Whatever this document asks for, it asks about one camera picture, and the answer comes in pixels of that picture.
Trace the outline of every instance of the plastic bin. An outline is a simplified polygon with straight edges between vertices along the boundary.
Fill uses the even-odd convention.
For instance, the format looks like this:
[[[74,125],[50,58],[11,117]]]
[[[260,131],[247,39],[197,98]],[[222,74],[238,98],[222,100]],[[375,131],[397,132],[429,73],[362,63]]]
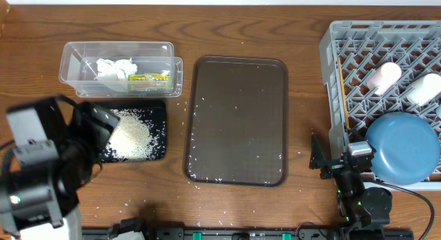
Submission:
[[[441,137],[441,120],[436,108],[441,94],[425,106],[412,105],[406,87],[429,73],[441,71],[441,21],[335,21],[320,41],[323,83],[327,86],[331,111],[329,142],[333,159],[340,158],[351,142],[346,130],[344,104],[347,104],[349,127],[362,135],[378,117],[389,112],[408,112],[430,124]],[[342,64],[344,87],[340,84],[338,57]],[[376,68],[392,61],[402,69],[397,84],[382,96],[367,88]],[[441,163],[432,178],[441,177]],[[428,177],[405,188],[441,190],[441,182]]]
[[[96,61],[132,59],[137,74],[168,74],[165,81],[98,81]],[[169,42],[69,42],[61,58],[59,79],[79,97],[179,97],[182,59]]]

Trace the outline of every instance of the wire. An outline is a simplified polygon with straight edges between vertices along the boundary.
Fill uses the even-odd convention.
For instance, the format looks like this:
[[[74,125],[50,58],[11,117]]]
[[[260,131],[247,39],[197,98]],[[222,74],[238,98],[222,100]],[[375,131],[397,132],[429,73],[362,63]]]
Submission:
[[[427,237],[427,234],[429,233],[430,229],[432,228],[433,225],[433,221],[435,221],[435,208],[433,207],[432,203],[424,196],[422,196],[421,194],[414,192],[414,191],[410,191],[407,190],[405,188],[401,188],[399,186],[395,186],[395,185],[391,185],[388,183],[384,183],[381,181],[374,181],[372,179],[363,179],[364,182],[371,182],[380,186],[385,186],[388,188],[393,188],[395,190],[401,191],[401,192],[407,192],[408,194],[412,194],[413,196],[416,196],[420,199],[422,199],[424,202],[427,203],[427,205],[430,207],[430,220],[429,220],[429,224],[426,227],[426,230],[424,230],[424,232],[422,233],[421,237],[419,238],[419,240],[423,240]]]
[[[7,143],[2,144],[2,145],[0,146],[0,150],[2,150],[2,149],[4,149],[4,148],[8,147],[9,145],[11,145],[11,144],[13,144],[13,143],[14,143],[14,140],[11,140],[11,141],[9,141],[9,142],[7,142]]]
[[[311,225],[313,225],[313,226],[317,226],[316,224],[314,224],[314,223],[312,223],[312,222],[303,222],[303,223],[301,223],[298,227],[297,227],[297,229],[296,229],[296,237],[298,237],[298,230],[303,226],[303,225],[305,225],[305,224],[307,224],[307,223],[310,223]],[[321,229],[317,229],[318,231],[319,231],[319,233],[322,235],[322,237],[324,237],[325,239],[327,239],[327,235],[325,235],[323,232],[322,232],[322,230]]]

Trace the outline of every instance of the blue bowl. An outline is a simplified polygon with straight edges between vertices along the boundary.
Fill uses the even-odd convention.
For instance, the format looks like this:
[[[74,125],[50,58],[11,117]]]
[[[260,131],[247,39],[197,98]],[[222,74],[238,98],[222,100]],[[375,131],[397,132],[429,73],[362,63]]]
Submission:
[[[421,118],[392,112],[375,120],[366,140],[377,150],[372,172],[384,182],[409,185],[426,179],[440,160],[440,140]]]

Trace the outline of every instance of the dish rack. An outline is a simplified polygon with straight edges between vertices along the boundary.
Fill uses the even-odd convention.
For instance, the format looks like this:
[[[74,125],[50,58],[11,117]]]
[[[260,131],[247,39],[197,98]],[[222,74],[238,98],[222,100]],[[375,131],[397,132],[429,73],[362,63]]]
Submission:
[[[331,156],[340,158],[351,143],[348,124],[362,136],[378,117],[389,112],[408,112],[424,119],[441,139],[441,119],[435,109],[441,94],[425,106],[407,100],[406,87],[429,73],[441,71],[441,21],[334,21],[320,41],[323,83],[327,86],[331,130]],[[344,86],[341,86],[338,59]],[[383,63],[392,61],[402,70],[398,82],[383,95],[369,90],[367,81]],[[364,173],[379,180],[374,173]],[[403,186],[411,190],[441,190],[441,162],[430,177]]]

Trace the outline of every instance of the crumpled paper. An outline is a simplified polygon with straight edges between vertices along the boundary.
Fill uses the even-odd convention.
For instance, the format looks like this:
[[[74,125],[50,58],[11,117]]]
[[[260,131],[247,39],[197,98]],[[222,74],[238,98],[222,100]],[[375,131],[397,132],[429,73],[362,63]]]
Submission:
[[[132,58],[112,61],[99,59],[96,61],[98,74],[95,79],[103,82],[108,88],[117,92],[127,92],[127,81],[129,75],[138,72],[138,66],[132,63]],[[106,81],[124,81],[118,83],[108,83]]]

